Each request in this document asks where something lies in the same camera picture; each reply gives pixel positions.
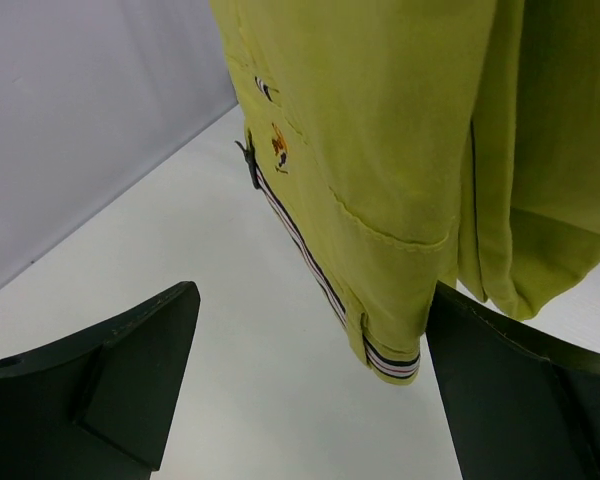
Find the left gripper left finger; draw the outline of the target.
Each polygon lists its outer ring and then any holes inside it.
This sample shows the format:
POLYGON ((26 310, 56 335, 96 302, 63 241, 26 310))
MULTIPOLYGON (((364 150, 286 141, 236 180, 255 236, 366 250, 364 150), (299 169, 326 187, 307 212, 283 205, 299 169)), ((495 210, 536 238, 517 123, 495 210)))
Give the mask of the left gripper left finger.
POLYGON ((0 479, 148 479, 164 457, 200 307, 180 282, 0 360, 0 479))

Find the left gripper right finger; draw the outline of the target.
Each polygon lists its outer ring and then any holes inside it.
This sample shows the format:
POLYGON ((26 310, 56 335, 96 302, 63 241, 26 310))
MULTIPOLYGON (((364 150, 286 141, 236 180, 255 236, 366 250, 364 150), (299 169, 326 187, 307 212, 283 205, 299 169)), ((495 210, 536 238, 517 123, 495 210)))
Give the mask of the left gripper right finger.
POLYGON ((600 353, 440 283, 426 339, 465 479, 600 479, 600 353))

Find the yellow-green trousers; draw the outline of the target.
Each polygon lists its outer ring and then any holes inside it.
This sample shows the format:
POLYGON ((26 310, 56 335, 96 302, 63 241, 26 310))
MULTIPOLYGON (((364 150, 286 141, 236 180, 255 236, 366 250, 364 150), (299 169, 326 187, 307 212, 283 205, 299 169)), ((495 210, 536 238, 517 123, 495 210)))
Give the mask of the yellow-green trousers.
POLYGON ((215 1, 243 151, 359 361, 439 283, 527 320, 600 263, 600 1, 215 1))

